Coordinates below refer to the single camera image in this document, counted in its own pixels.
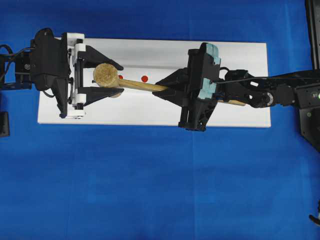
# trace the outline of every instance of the white board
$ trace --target white board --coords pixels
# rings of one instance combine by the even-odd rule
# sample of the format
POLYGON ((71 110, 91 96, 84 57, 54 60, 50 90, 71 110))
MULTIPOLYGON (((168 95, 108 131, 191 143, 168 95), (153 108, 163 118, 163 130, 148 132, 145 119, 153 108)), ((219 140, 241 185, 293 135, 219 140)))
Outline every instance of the white board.
MULTIPOLYGON (((202 42, 86 38, 84 43, 124 66, 124 70, 118 73, 125 79, 141 81, 141 77, 146 75, 148 83, 153 84, 186 67, 188 50, 198 49, 202 42)), ((221 66, 231 70, 249 70, 253 76, 268 75, 265 43, 209 43, 218 47, 221 66)), ((97 86, 92 83, 92 74, 93 69, 84 70, 85 87, 97 86)), ((221 71, 220 77, 224 74, 225 71, 221 71)), ((176 126, 181 113, 179 106, 153 96, 151 92, 134 89, 125 89, 120 97, 105 98, 86 106, 84 110, 86 116, 82 119, 61 119, 56 99, 48 98, 41 92, 38 123, 176 126)), ((218 103, 207 126, 270 127, 270 109, 218 103)))

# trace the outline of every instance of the blue background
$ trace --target blue background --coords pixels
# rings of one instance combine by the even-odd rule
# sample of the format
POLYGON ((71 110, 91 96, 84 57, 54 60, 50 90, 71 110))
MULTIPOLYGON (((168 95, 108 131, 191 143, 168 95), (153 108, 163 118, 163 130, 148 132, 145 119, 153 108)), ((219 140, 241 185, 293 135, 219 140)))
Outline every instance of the blue background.
MULTIPOLYGON (((45 27, 56 36, 266 42, 270 75, 312 68, 303 0, 1 1, 0 43, 18 51, 45 27)), ((320 237, 308 219, 320 155, 292 107, 273 107, 271 128, 203 133, 39 125, 35 89, 2 97, 11 136, 0 138, 1 240, 320 237)))

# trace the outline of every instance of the red marker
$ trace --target red marker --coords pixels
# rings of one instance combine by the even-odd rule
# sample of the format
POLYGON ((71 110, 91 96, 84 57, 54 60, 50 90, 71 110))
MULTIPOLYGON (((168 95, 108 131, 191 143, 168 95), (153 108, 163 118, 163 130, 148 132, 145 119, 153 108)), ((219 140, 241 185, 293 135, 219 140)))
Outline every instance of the red marker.
POLYGON ((144 83, 148 82, 148 77, 146 75, 142 76, 141 81, 144 83))

